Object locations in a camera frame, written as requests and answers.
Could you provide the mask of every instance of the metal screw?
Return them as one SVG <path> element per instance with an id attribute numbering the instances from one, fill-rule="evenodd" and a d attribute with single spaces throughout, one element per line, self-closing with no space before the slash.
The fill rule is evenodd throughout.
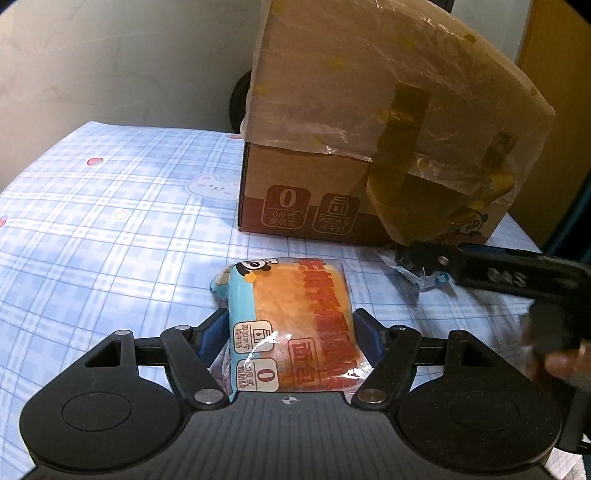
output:
<path id="1" fill-rule="evenodd" d="M 369 403 L 372 405 L 383 403 L 386 401 L 386 393 L 377 388 L 367 388 L 357 392 L 357 398 L 363 403 Z"/>
<path id="2" fill-rule="evenodd" d="M 223 400 L 224 394 L 214 388 L 204 388 L 195 393 L 195 400 L 205 405 L 212 405 Z"/>

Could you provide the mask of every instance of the strawberry print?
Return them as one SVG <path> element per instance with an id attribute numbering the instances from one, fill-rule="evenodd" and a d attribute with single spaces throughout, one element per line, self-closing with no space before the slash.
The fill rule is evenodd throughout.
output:
<path id="1" fill-rule="evenodd" d="M 94 165 L 100 165 L 101 163 L 103 163 L 103 159 L 100 157 L 89 158 L 88 161 L 86 162 L 86 164 L 89 167 L 92 167 Z"/>

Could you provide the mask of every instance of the blue plaid bed sheet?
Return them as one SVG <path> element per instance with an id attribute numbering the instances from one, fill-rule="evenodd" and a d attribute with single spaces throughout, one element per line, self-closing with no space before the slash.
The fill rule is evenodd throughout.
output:
<path id="1" fill-rule="evenodd" d="M 210 280 L 246 258 L 345 264 L 352 303 L 384 325 L 474 333 L 518 365 L 529 301 L 456 286 L 420 295 L 371 250 L 241 233 L 243 141 L 235 135 L 88 123 L 0 194 L 0 479 L 33 467 L 18 430 L 25 402 L 117 329 L 157 336 L 219 307 Z M 506 216 L 491 245 L 535 250 Z M 415 385 L 441 374 L 421 368 Z M 161 368 L 140 374 L 168 386 Z M 560 478 L 577 460 L 555 451 Z"/>

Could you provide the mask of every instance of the circular pad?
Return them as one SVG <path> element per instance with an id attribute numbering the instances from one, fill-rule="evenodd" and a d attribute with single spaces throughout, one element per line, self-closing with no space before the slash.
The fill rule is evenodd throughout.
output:
<path id="1" fill-rule="evenodd" d="M 22 438 L 35 462 L 69 472 L 122 468 L 161 450 L 181 425 L 173 393 L 138 376 L 57 377 L 23 408 Z"/>
<path id="2" fill-rule="evenodd" d="M 561 422 L 551 400 L 518 380 L 503 383 L 485 374 L 432 380 L 404 397 L 400 428 L 422 455 L 457 471 L 499 473 L 532 465 L 550 452 Z"/>

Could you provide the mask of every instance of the milk carton icon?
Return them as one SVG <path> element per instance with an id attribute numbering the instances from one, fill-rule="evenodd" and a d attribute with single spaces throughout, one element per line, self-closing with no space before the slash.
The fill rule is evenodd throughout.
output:
<path id="1" fill-rule="evenodd" d="M 332 200 L 332 202 L 330 202 L 329 214 L 331 214 L 331 215 L 344 217 L 347 215 L 348 210 L 349 210 L 349 199 L 347 197 L 340 197 L 337 195 Z"/>
<path id="2" fill-rule="evenodd" d="M 255 343 L 262 342 L 271 334 L 271 331 L 266 328 L 256 328 L 252 330 L 252 340 Z"/>

